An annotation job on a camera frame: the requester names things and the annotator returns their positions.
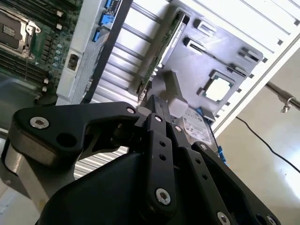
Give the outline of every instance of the cutout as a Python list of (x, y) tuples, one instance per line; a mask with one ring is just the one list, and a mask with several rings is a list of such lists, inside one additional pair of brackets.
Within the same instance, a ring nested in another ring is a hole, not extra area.
[(163, 147), (165, 147), (165, 143), (164, 142), (159, 142), (159, 144)]
[(162, 155), (162, 154), (160, 154), (159, 157), (160, 157), (160, 159), (163, 160), (163, 161), (166, 161), (166, 160), (167, 160), (167, 158), (166, 158), (164, 155)]
[(203, 179), (207, 180), (208, 177), (205, 174), (202, 174)]
[(279, 41), (277, 42), (278, 45), (282, 45), (282, 43), (283, 43), (282, 40), (279, 40)]
[(296, 21), (294, 22), (294, 24), (295, 24), (296, 26), (298, 26), (298, 25), (300, 24), (300, 21), (296, 19)]
[(78, 61), (79, 57), (75, 54), (71, 54), (67, 67), (73, 71), (76, 71)]

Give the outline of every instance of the blue connector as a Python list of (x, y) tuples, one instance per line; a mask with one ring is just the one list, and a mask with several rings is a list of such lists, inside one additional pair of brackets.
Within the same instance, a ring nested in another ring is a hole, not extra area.
[(100, 38), (100, 31), (96, 30), (96, 33), (93, 38), (93, 42), (97, 42), (99, 40), (99, 38)]
[(100, 24), (99, 25), (105, 25), (109, 23), (113, 23), (115, 17), (113, 15), (102, 15)]
[(109, 8), (112, 4), (112, 0), (107, 0), (106, 4), (105, 4), (105, 8)]

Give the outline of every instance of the ram slot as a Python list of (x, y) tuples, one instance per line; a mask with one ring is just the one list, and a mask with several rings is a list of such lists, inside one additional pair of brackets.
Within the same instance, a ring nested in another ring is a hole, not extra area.
[(35, 18), (36, 20), (40, 21), (41, 23), (55, 28), (58, 20), (56, 18), (53, 19), (53, 16), (47, 16), (42, 13), (37, 13), (36, 10), (33, 9), (33, 7), (26, 6), (26, 3), (24, 1), (16, 2), (15, 0), (2, 0), (5, 4), (16, 8), (18, 11), (22, 12), (25, 15), (28, 15), (32, 18)]

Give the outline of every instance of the gray metal surface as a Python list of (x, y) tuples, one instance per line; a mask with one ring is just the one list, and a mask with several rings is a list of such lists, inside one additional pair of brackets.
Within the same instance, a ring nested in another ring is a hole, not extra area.
[[(154, 77), (152, 82), (152, 90), (148, 96), (155, 94), (164, 98), (165, 85), (160, 84), (162, 82), (160, 76), (167, 71), (176, 71), (183, 98), (187, 100), (188, 104), (194, 109), (198, 107), (205, 108), (216, 115), (263, 58), (262, 53), (228, 31), (212, 24), (201, 14), (196, 13), (178, 1), (172, 3), (172, 9), (170, 9), (166, 19), (170, 20), (174, 18), (180, 9), (190, 16), (190, 21), (164, 68), (162, 70), (158, 69), (157, 76)], [(212, 29), (215, 32), (211, 36), (208, 36), (197, 30), (195, 28), (197, 21), (205, 21), (206, 24), (213, 27)], [(169, 28), (162, 27), (159, 30), (159, 35), (161, 33), (165, 34), (168, 30)], [(201, 51), (198, 54), (188, 49), (184, 45), (186, 38), (190, 38), (202, 45), (205, 51)], [(151, 53), (147, 54), (147, 57), (151, 57), (152, 53), (157, 51), (160, 45), (160, 42), (153, 43), (150, 50)], [(257, 61), (248, 57), (248, 53), (246, 52), (255, 56), (253, 58), (257, 59)], [(144, 65), (139, 71), (141, 77), (145, 77), (145, 74), (147, 74), (150, 63), (150, 59), (146, 58), (144, 60)], [(231, 72), (229, 70), (229, 68), (232, 68), (231, 65), (240, 68), (244, 71), (244, 74), (241, 75), (237, 71)], [(218, 103), (203, 95), (203, 90), (206, 90), (208, 83), (216, 72), (227, 78), (226, 80), (230, 83), (233, 83), (229, 92)]]
[(39, 212), (58, 190), (75, 180), (73, 169), (49, 173), (47, 168), (36, 166), (36, 162), (22, 156), (11, 145), (7, 150), (5, 165), (18, 175)]
[(16, 111), (34, 107), (35, 97), (34, 86), (0, 74), (0, 132), (9, 129)]

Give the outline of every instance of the screw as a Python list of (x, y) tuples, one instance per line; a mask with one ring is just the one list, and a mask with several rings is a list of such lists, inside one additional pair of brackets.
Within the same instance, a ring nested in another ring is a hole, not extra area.
[(128, 111), (129, 113), (131, 113), (131, 114), (135, 114), (135, 111), (134, 111), (134, 109), (132, 109), (132, 108), (127, 108), (127, 111)]
[(30, 120), (30, 125), (37, 129), (45, 129), (49, 127), (49, 121), (43, 117), (33, 117)]
[(267, 216), (267, 218), (268, 218), (268, 220), (270, 221), (270, 223), (271, 223), (272, 225), (277, 225), (276, 222), (273, 220), (272, 217)]
[(163, 121), (159, 116), (155, 116), (155, 119), (159, 122)]
[(181, 129), (180, 127), (178, 127), (178, 126), (175, 126), (175, 129), (176, 129), (178, 132), (181, 132), (181, 131), (182, 131), (182, 129)]
[(220, 220), (220, 222), (221, 222), (222, 225), (230, 225), (230, 221), (229, 221), (228, 217), (224, 213), (218, 212), (217, 213), (217, 217)]
[(200, 144), (200, 148), (201, 148), (203, 151), (207, 151), (207, 147), (206, 147), (204, 144)]
[(156, 198), (163, 205), (169, 205), (171, 203), (171, 197), (169, 193), (162, 188), (156, 190)]

